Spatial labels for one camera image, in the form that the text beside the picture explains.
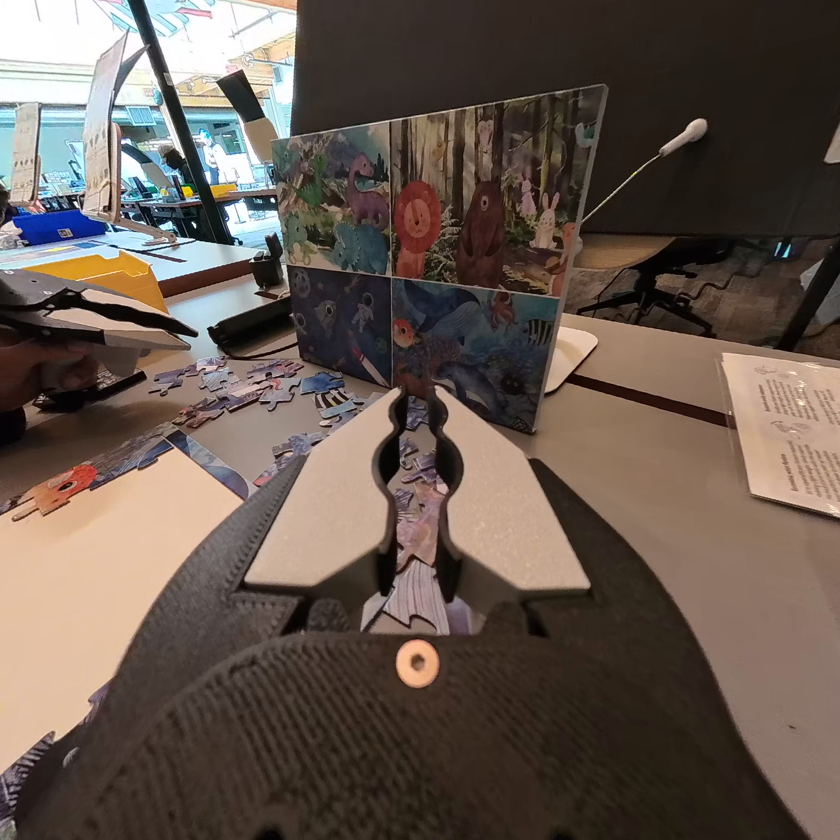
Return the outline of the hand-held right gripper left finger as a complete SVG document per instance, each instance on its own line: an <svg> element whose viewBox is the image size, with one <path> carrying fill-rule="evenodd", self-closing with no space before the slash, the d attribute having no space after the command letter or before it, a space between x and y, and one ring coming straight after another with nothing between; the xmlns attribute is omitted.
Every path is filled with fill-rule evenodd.
<svg viewBox="0 0 840 840"><path fill-rule="evenodd" d="M407 394L394 388L303 459L247 572L256 592L333 599L356 613L396 577L396 500Z"/></svg>

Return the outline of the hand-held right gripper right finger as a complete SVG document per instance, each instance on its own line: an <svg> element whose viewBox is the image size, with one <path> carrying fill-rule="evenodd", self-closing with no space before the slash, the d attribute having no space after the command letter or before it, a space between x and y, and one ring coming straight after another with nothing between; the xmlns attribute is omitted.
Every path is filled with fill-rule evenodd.
<svg viewBox="0 0 840 840"><path fill-rule="evenodd" d="M447 488L434 566L449 632L477 634L502 603L590 595L590 578L520 447L441 385L429 392L429 426Z"/></svg>

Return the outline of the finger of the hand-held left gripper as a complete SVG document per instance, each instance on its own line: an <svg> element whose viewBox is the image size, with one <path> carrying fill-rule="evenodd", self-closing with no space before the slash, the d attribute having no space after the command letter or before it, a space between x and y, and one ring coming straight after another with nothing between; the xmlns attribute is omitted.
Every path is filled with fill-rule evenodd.
<svg viewBox="0 0 840 840"><path fill-rule="evenodd" d="M59 320L112 332L139 332L146 329L189 338L198 335L198 331L167 311L107 290L65 289L59 294Z"/></svg>
<svg viewBox="0 0 840 840"><path fill-rule="evenodd" d="M159 329L104 330L98 346L98 362L111 374L128 377L137 369L140 357L153 350L182 351L191 345L174 334Z"/></svg>

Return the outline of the blue wavy jigsaw piece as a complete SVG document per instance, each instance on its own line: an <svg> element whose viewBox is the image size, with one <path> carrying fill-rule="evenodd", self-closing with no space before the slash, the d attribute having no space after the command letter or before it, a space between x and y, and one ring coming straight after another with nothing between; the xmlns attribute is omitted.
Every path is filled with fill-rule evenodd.
<svg viewBox="0 0 840 840"><path fill-rule="evenodd" d="M105 484L134 469L146 469L172 449L172 444L161 436L130 440L92 460L97 471L94 482Z"/></svg>

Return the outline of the blue striped jigsaw piece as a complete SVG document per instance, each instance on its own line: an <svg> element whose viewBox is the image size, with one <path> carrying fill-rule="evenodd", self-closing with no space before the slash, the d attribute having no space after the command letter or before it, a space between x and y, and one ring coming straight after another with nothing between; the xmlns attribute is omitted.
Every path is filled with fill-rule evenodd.
<svg viewBox="0 0 840 840"><path fill-rule="evenodd" d="M363 606L360 630L375 634L468 636L476 630L473 612L461 599L446 602L436 571L409 560L388 595L373 594Z"/></svg>

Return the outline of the pile of puzzle pieces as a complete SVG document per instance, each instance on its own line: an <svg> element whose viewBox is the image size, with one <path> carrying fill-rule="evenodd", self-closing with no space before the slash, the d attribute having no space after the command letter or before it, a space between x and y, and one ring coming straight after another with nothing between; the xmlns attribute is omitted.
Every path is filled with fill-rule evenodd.
<svg viewBox="0 0 840 840"><path fill-rule="evenodd" d="M149 393L164 397L171 390L191 382L199 398L184 406L171 420L180 436L165 432L173 447L180 448L213 477L246 499L255 488L278 476L299 455L308 455L331 434L337 433L381 394L359 397L345 388L343 378L334 372L302 375L303 365L292 359L277 358L257 363L244 377L232 371L223 356L205 357L183 369L155 374ZM231 468L199 455L189 438L194 431L219 417L230 416L247 406L262 406L268 414L300 397L310 399L319 415L318 430L289 434L272 449L272 461L254 480L236 475ZM397 509L397 570L418 562L434 565L438 535L438 515L446 484L434 467L434 455L423 453L414 437L403 435L400 442L401 485L393 491Z"/></svg>

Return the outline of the orange pufferfish jigsaw piece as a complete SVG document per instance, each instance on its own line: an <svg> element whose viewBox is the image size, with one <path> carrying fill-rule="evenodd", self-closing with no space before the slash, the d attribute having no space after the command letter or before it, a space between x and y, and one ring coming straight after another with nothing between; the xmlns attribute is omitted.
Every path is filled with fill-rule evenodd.
<svg viewBox="0 0 840 840"><path fill-rule="evenodd" d="M64 507L76 494L89 489L97 475L94 465L82 464L37 484L22 494L12 522L19 522L34 512L44 517Z"/></svg>

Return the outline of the cream puzzle frame tray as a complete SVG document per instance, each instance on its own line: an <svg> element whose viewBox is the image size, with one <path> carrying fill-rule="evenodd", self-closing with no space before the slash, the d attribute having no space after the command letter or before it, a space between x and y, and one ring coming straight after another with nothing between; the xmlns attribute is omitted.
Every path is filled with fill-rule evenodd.
<svg viewBox="0 0 840 840"><path fill-rule="evenodd" d="M164 584L244 500L176 447L12 521L26 491L2 502L2 838L37 762L98 712Z"/></svg>

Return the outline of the person's left hand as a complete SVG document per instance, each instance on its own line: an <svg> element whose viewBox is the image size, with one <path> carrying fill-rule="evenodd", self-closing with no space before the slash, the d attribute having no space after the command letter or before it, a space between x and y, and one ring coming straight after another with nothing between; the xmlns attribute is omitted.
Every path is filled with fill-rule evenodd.
<svg viewBox="0 0 840 840"><path fill-rule="evenodd" d="M80 342L24 340L15 332L2 330L1 336L1 412L16 411L31 403L42 392L41 373L47 364L63 365L59 388L76 391L91 386L99 362L90 354L91 346Z"/></svg>

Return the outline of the yellow plastic bin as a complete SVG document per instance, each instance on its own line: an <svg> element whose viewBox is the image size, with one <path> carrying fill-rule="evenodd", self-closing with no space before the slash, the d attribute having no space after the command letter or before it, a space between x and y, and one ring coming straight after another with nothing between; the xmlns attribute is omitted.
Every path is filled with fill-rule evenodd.
<svg viewBox="0 0 840 840"><path fill-rule="evenodd" d="M124 250L118 250L114 256L92 253L78 255L36 266L27 266L26 270L63 280L85 280L95 286L120 292L160 312L168 313L159 281L151 264Z"/></svg>

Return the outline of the blue storage bin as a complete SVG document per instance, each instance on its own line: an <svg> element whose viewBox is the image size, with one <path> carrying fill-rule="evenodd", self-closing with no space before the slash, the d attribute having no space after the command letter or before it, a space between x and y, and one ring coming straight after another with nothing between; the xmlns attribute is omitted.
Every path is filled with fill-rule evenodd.
<svg viewBox="0 0 840 840"><path fill-rule="evenodd" d="M105 223L84 215L78 209L40 214L21 213L12 218L12 223L30 246L89 238L109 231Z"/></svg>

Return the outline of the black flat device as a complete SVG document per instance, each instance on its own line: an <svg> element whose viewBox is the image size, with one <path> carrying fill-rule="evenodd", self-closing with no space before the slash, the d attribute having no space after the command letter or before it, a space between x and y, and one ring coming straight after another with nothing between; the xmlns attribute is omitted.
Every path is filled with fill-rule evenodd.
<svg viewBox="0 0 840 840"><path fill-rule="evenodd" d="M206 328L211 341L220 349L237 347L263 337L268 331L287 323L291 299L265 301L255 308L229 316Z"/></svg>

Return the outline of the black battery charger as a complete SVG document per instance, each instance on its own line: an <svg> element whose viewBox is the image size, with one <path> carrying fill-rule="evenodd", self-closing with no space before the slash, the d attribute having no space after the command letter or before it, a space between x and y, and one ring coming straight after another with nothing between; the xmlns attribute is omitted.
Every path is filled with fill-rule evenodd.
<svg viewBox="0 0 840 840"><path fill-rule="evenodd" d="M249 261L251 274L258 289L271 291L285 286L283 271L284 250L277 233L265 236L266 247L259 250Z"/></svg>

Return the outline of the instruction sheet in plastic sleeve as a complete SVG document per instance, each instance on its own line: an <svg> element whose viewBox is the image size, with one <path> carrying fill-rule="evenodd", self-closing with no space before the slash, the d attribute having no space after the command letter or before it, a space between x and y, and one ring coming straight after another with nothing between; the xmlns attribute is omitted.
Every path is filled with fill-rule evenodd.
<svg viewBox="0 0 840 840"><path fill-rule="evenodd" d="M723 353L731 418L750 494L839 517L839 371Z"/></svg>

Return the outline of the beige office chair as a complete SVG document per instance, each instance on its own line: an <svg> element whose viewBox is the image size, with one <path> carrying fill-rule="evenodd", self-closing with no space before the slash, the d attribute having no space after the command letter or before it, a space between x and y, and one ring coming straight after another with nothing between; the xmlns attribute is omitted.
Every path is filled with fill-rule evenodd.
<svg viewBox="0 0 840 840"><path fill-rule="evenodd" d="M713 339L712 325L698 316L682 297L658 288L657 278L663 275L695 279L687 265L707 265L717 261L718 241L711 238L667 237L655 235L594 234L583 238L583 247L575 258L580 270L625 270L637 272L633 288L609 298L598 297L583 306L576 315L594 317L603 310L634 306L630 323L638 325L653 309L659 308L700 329L702 337Z"/></svg>

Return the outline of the illustrated animal puzzle box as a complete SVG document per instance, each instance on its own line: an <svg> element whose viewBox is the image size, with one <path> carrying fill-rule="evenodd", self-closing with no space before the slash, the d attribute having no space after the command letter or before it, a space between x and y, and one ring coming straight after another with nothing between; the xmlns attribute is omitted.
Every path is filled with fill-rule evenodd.
<svg viewBox="0 0 840 840"><path fill-rule="evenodd" d="M301 358L538 427L604 84L271 145Z"/></svg>

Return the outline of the thin rod with white tip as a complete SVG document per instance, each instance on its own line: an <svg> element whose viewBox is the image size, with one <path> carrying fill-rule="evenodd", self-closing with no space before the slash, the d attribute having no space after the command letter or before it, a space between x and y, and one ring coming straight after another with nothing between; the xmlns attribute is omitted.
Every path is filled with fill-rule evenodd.
<svg viewBox="0 0 840 840"><path fill-rule="evenodd" d="M638 168L636 168L636 170L632 172L632 174L630 174L621 184L619 184L616 187L616 189L611 191L604 199L602 199L588 213L586 213L580 221L580 225L583 225L584 223L588 222L595 214L601 211L603 207L609 204L609 202L611 202L613 198L615 198L624 188L629 186L638 175L642 174L651 165L663 160L665 157L670 156L671 154L675 153L677 150L685 147L686 145L701 140L707 132L708 121L706 121L705 119L694 119L690 121L679 134L677 134L674 138L663 144L652 158L650 158L645 163L639 165Z"/></svg>

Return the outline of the wooden frame stand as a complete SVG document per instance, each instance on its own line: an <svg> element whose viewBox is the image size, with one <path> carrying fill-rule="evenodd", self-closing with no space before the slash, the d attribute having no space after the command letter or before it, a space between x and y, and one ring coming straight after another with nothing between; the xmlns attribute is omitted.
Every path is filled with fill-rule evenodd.
<svg viewBox="0 0 840 840"><path fill-rule="evenodd" d="M124 32L97 60L88 94L82 143L85 195L82 213L99 222L151 237L153 245L176 245L177 237L165 230L123 216L119 126L112 121L114 101L145 48L125 59L129 33Z"/></svg>
<svg viewBox="0 0 840 840"><path fill-rule="evenodd" d="M41 160L39 132L41 104L22 103L16 108L14 153L10 203L18 207L33 206L39 195Z"/></svg>

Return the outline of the white flat base plate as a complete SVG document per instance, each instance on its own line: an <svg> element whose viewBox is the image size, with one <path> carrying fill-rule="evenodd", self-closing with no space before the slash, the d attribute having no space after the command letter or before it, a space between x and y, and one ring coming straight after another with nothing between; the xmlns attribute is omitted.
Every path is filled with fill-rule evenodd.
<svg viewBox="0 0 840 840"><path fill-rule="evenodd" d="M591 332L558 327L543 393L547 396L556 392L589 357L597 344L598 339Z"/></svg>

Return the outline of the black slanted post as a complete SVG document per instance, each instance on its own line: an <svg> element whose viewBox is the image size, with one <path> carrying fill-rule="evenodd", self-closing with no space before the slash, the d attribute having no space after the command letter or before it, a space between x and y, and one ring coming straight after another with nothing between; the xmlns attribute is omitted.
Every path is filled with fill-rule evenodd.
<svg viewBox="0 0 840 840"><path fill-rule="evenodd" d="M161 44L154 30L150 12L144 1L128 1L128 4L140 38L146 47L150 65L158 82L164 105L170 115L175 136L181 145L182 154L192 175L195 193L198 195L204 211L206 227L216 244L231 245L233 240L216 202L216 197L205 177L200 155L187 124Z"/></svg>

